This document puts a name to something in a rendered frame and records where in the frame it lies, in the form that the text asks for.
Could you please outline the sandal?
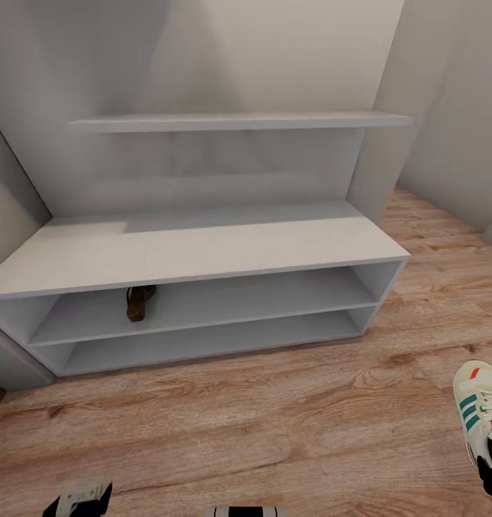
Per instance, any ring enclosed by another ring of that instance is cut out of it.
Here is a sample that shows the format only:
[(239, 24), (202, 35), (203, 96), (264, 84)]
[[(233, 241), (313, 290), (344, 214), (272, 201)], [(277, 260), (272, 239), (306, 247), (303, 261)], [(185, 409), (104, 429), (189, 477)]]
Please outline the sandal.
[(156, 293), (155, 285), (132, 287), (131, 296), (126, 293), (128, 309), (127, 316), (131, 322), (141, 322), (145, 317), (145, 303)]

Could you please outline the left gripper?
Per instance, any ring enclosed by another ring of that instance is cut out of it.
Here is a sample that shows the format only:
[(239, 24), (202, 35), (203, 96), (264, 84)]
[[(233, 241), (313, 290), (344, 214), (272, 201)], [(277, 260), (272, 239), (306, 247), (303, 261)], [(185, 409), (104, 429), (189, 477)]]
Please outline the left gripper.
[[(89, 502), (79, 503), (75, 511), (70, 517), (101, 517), (106, 514), (109, 498), (111, 496), (112, 483), (110, 483), (105, 493), (98, 500), (90, 500)], [(54, 499), (45, 510), (42, 517), (55, 517), (57, 511), (58, 499)]]

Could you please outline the gym shoe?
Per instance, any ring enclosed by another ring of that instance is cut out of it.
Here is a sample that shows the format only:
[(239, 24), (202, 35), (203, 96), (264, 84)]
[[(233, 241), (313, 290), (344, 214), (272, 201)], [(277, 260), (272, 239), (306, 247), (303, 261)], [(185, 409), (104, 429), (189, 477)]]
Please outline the gym shoe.
[(480, 455), (492, 469), (492, 366), (482, 360), (463, 364), (453, 379), (453, 395), (471, 464), (478, 472)]

